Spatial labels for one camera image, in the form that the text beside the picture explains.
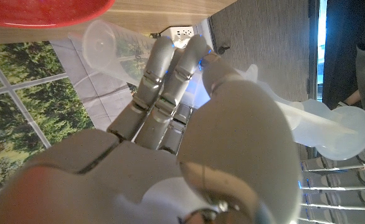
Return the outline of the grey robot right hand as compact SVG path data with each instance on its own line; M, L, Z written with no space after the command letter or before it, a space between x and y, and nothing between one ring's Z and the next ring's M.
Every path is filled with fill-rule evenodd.
M36 154L0 190L0 223L290 223L301 170L276 102L195 35L156 40L106 131Z

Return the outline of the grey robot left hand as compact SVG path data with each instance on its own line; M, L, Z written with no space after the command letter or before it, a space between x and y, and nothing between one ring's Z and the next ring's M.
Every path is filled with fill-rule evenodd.
M320 156L300 165L297 223L365 223L365 149L343 161Z

